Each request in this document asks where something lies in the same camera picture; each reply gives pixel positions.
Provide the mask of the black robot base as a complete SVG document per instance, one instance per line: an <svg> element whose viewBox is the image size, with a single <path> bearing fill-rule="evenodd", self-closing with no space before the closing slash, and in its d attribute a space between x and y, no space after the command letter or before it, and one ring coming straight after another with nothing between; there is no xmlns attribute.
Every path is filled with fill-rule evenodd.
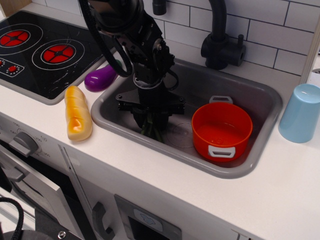
<svg viewBox="0 0 320 240"><path fill-rule="evenodd" d="M19 240L79 240L71 231L38 210L23 212ZM18 225L19 212L11 207L0 209L0 238L11 240Z"/></svg>

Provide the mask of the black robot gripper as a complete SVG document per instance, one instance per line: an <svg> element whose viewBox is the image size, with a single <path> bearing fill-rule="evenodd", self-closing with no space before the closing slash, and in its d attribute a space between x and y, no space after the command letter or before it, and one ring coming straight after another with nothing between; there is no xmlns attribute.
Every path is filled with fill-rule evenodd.
<svg viewBox="0 0 320 240"><path fill-rule="evenodd" d="M128 111L140 128L144 127L148 113L155 114L155 125L164 131L171 115L185 112L185 99L167 90L164 84L153 88L140 88L116 95L120 111Z"/></svg>

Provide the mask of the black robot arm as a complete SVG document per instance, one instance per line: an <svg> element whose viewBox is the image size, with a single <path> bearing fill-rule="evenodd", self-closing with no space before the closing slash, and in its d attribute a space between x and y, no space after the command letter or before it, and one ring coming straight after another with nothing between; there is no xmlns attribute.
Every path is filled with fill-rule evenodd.
<svg viewBox="0 0 320 240"><path fill-rule="evenodd" d="M135 90L118 94L121 111L129 111L146 131L163 131L169 117L184 113L185 100L166 87L164 78L175 64L174 55L141 0L81 0L80 9L103 56L121 77L133 77Z"/></svg>

